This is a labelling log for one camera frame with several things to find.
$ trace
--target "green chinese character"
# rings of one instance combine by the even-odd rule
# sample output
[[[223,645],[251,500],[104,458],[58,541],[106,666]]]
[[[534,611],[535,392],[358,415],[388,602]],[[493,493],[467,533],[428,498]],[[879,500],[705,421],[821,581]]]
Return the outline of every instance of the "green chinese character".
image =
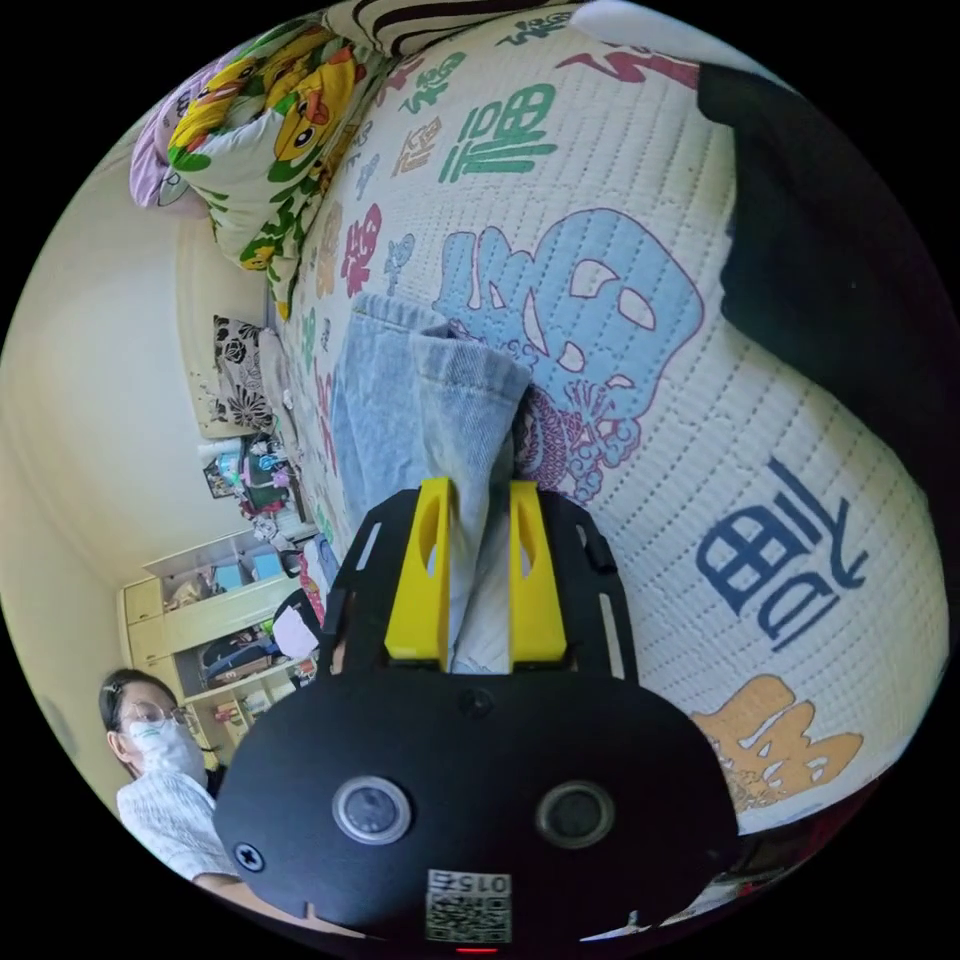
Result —
[[[553,153],[554,143],[538,127],[550,112],[556,88],[537,83],[514,93],[506,106],[499,100],[474,107],[440,172],[440,183],[456,183],[467,173],[529,173],[536,158]],[[489,137],[484,142],[481,138]]]
[[[407,97],[407,99],[400,104],[400,109],[402,110],[406,107],[410,113],[419,113],[420,108],[425,103],[428,103],[431,107],[436,106],[440,94],[450,86],[447,82],[450,74],[466,59],[467,55],[465,53],[451,53],[439,67],[424,70],[423,73],[417,76],[417,89],[414,91],[413,96]]]

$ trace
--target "screw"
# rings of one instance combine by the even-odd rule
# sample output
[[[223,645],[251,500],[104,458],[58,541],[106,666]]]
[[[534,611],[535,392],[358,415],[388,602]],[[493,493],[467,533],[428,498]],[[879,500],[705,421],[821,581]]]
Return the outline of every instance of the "screw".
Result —
[[[263,869],[263,857],[260,851],[256,847],[251,847],[249,843],[238,843],[233,848],[233,855],[244,870],[259,873]]]
[[[465,717],[481,720],[493,709],[493,698],[486,690],[464,690],[460,694],[459,706]]]

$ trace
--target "white cabinet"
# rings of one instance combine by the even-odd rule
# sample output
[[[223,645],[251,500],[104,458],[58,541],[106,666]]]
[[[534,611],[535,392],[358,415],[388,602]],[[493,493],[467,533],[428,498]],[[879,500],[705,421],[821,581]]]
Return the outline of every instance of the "white cabinet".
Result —
[[[163,588],[156,577],[135,583],[123,591],[123,606],[128,624],[150,620],[163,614]]]
[[[227,762],[254,722],[249,705],[258,692],[274,703],[293,691],[298,664],[281,658],[258,673],[208,688],[200,673],[200,652],[208,643],[272,620],[277,607],[300,586],[286,575],[255,580],[226,593],[166,610],[178,583],[195,571],[241,562],[262,549],[244,533],[205,544],[151,564],[149,580],[124,588],[121,601],[134,667],[166,684],[188,712],[197,742],[216,748],[207,762]]]
[[[140,623],[131,623],[127,627],[130,659],[139,670],[144,669],[144,664],[170,656],[170,650],[164,642],[163,621],[163,617],[154,617]]]
[[[166,614],[166,651],[178,653],[270,620],[277,607],[299,587],[287,576],[271,577]]]

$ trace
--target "white quilt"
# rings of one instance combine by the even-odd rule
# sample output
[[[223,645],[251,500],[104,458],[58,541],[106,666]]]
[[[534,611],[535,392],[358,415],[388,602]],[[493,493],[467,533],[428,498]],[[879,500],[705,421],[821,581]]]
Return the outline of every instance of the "white quilt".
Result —
[[[360,290],[528,364],[518,472],[609,539],[641,682],[713,739],[752,832],[899,756],[947,654],[939,554],[896,456],[720,315],[733,135],[696,67],[585,39],[572,9],[404,61],[361,122],[281,331],[306,495],[342,557],[330,397]],[[498,573],[461,668],[503,667]]]

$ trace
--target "label sticker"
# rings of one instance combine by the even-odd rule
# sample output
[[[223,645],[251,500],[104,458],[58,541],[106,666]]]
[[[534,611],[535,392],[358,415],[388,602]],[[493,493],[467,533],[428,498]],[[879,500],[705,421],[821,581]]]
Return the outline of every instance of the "label sticker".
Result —
[[[427,939],[443,943],[510,943],[511,884],[506,873],[427,874]]]

